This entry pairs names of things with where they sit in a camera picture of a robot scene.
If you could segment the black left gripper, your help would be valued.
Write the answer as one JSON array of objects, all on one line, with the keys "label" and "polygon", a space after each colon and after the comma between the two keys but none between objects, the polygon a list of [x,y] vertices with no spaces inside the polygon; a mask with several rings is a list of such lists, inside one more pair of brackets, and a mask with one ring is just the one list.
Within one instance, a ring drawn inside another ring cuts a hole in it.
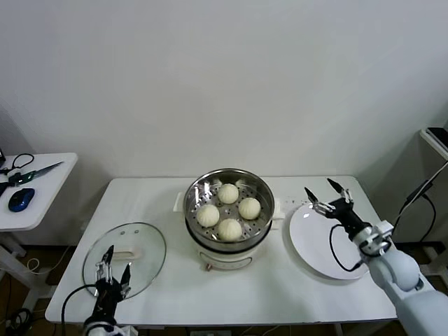
[{"label": "black left gripper", "polygon": [[114,245],[111,245],[101,260],[95,264],[95,287],[98,291],[98,297],[92,312],[95,319],[113,319],[118,303],[124,300],[131,290],[130,264],[126,265],[120,283],[113,279],[111,267],[113,252]]}]

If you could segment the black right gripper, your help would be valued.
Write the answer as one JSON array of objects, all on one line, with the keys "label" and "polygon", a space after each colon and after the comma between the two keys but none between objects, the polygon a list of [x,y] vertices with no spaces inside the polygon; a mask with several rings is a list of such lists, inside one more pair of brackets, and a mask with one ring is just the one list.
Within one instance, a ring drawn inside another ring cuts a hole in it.
[{"label": "black right gripper", "polygon": [[319,201],[317,196],[315,196],[310,189],[304,188],[308,200],[311,202],[312,209],[315,210],[316,213],[324,215],[326,218],[339,221],[350,239],[353,239],[365,228],[371,228],[372,225],[363,221],[353,210],[354,203],[351,201],[351,193],[349,192],[349,189],[344,188],[341,184],[331,178],[327,178],[327,181],[339,197],[328,204]]}]

